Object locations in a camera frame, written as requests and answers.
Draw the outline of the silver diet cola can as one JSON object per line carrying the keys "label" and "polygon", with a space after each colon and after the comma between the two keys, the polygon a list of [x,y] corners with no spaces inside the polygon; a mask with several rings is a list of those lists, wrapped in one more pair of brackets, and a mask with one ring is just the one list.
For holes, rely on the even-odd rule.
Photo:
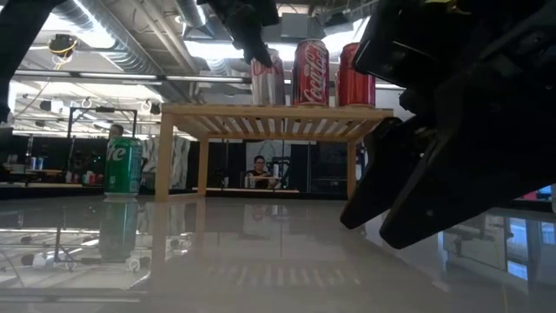
{"label": "silver diet cola can", "polygon": [[250,64],[251,90],[255,105],[285,105],[285,83],[283,63],[279,52],[268,50],[272,61],[271,67],[266,67],[256,59]]}

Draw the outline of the round ceiling device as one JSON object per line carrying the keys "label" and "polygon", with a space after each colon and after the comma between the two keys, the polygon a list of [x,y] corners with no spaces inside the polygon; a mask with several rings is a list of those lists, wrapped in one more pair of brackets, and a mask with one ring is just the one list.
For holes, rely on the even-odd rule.
{"label": "round ceiling device", "polygon": [[70,57],[78,45],[78,40],[68,34],[55,34],[48,43],[49,51],[58,57]]}

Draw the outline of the round silver ventilation duct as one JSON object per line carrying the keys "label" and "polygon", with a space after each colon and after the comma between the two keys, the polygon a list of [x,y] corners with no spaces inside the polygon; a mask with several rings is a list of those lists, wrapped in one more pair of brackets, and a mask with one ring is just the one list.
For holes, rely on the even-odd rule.
{"label": "round silver ventilation duct", "polygon": [[65,0],[52,13],[79,34],[97,34],[99,38],[91,46],[101,49],[103,57],[121,71],[166,73],[101,0]]}

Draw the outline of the red cola can black script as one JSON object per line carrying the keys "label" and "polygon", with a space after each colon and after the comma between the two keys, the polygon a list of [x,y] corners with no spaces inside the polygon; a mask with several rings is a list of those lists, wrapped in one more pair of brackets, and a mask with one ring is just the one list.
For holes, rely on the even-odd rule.
{"label": "red cola can black script", "polygon": [[358,43],[349,43],[340,54],[340,67],[336,75],[336,100],[339,107],[375,106],[375,77],[361,74],[353,66],[358,47]]}

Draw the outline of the long ceiling light bar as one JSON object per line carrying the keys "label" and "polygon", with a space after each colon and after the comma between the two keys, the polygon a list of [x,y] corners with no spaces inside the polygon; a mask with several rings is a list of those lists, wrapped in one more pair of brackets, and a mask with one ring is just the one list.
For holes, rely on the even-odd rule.
{"label": "long ceiling light bar", "polygon": [[46,77],[68,79],[97,79],[137,82],[190,82],[190,83],[251,83],[250,77],[150,75],[108,72],[80,72],[60,70],[17,70],[13,77]]}

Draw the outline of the wooden slatted shelf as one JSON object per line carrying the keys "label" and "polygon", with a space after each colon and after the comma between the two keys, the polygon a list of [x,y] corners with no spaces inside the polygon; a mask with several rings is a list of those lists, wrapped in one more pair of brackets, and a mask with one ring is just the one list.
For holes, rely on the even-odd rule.
{"label": "wooden slatted shelf", "polygon": [[244,104],[178,104],[162,106],[155,200],[174,199],[169,194],[174,129],[200,143],[198,186],[204,197],[208,186],[211,139],[294,140],[347,145],[347,195],[356,186],[357,144],[378,122],[394,113],[368,107],[257,106]]}

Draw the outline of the black and red cola can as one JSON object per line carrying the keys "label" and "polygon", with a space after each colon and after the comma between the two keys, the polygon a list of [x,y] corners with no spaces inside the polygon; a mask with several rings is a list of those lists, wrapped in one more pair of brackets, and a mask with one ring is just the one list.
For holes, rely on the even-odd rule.
{"label": "black and red cola can", "polygon": [[319,39],[297,44],[292,69],[292,105],[328,106],[329,53]]}

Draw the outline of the white marbled curtain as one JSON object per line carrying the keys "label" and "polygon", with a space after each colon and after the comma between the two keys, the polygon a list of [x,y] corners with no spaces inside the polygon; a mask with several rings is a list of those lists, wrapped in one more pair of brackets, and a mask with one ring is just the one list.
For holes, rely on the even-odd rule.
{"label": "white marbled curtain", "polygon": [[[159,138],[153,137],[140,142],[142,146],[142,181],[141,187],[153,190],[156,184]],[[173,137],[172,163],[169,187],[172,190],[187,189],[188,155],[190,142],[182,137]]]}

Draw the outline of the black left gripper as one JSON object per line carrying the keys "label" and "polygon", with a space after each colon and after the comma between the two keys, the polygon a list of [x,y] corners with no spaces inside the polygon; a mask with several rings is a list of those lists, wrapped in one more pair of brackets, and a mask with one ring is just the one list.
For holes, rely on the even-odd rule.
{"label": "black left gripper", "polygon": [[275,0],[197,0],[206,4],[223,22],[234,16],[234,46],[243,50],[244,59],[255,59],[264,67],[273,64],[267,45],[262,40],[262,28],[279,23]]}

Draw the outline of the black rig frame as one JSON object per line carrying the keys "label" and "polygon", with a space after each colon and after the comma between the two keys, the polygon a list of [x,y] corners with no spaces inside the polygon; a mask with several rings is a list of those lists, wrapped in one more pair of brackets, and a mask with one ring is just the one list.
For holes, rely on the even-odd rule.
{"label": "black rig frame", "polygon": [[72,132],[72,126],[73,123],[75,121],[73,115],[74,112],[76,110],[80,110],[82,113],[86,113],[89,110],[93,110],[95,112],[101,112],[101,113],[115,113],[115,112],[130,112],[133,114],[133,122],[132,122],[132,132],[131,132],[131,136],[132,137],[136,137],[136,125],[137,125],[137,117],[138,117],[138,111],[137,110],[132,110],[132,109],[118,109],[118,108],[111,108],[111,107],[106,107],[106,106],[99,106],[99,107],[95,107],[95,108],[82,108],[82,107],[70,107],[69,108],[69,121],[68,121],[68,129],[67,129],[67,138],[71,138],[71,132]]}

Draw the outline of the green soda can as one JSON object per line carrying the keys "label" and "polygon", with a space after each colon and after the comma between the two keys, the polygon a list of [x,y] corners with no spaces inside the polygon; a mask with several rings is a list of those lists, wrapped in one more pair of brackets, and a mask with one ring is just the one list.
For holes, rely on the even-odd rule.
{"label": "green soda can", "polygon": [[106,196],[137,196],[141,182],[142,146],[133,137],[111,137],[104,171]]}

